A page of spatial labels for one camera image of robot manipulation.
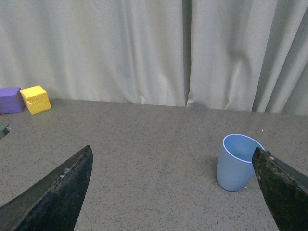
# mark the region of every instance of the cup rim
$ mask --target cup rim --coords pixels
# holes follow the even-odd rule
[[[237,134],[237,133],[229,134],[229,135],[225,136],[225,138],[223,138],[222,144],[223,144],[223,148],[227,151],[227,153],[229,153],[229,154],[230,154],[232,157],[234,157],[235,159],[237,159],[237,160],[239,160],[239,161],[242,161],[242,162],[245,162],[245,163],[252,164],[252,161],[242,160],[242,159],[240,159],[240,158],[238,158],[238,157],[232,155],[232,154],[228,151],[228,149],[226,148],[226,146],[225,146],[225,139],[228,138],[229,136],[234,136],[234,135],[235,135],[235,136],[244,136],[244,137],[246,137],[246,138],[251,139],[252,141],[256,142],[258,145],[260,145],[260,147],[265,151],[264,147],[263,147],[258,141],[256,141],[255,139],[253,139],[253,138],[251,138],[251,137],[249,137],[249,136],[246,136],[246,135],[243,135],[243,134]]]

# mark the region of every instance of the speckled table surface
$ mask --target speckled table surface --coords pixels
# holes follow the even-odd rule
[[[216,181],[222,139],[241,133],[308,175],[308,116],[51,99],[5,114],[0,205],[85,145],[93,171],[76,231],[277,231],[254,177],[237,192]]]

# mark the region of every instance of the purple cube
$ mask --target purple cube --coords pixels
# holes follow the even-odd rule
[[[0,113],[23,111],[25,103],[19,90],[20,88],[0,88]]]

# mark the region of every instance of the blue cup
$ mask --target blue cup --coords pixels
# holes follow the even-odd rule
[[[238,191],[255,174],[252,157],[255,149],[262,145],[241,134],[230,134],[223,139],[223,146],[217,163],[217,182],[228,191]]]

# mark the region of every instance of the curtain fold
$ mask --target curtain fold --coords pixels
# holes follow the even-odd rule
[[[0,87],[308,115],[308,0],[0,2]]]

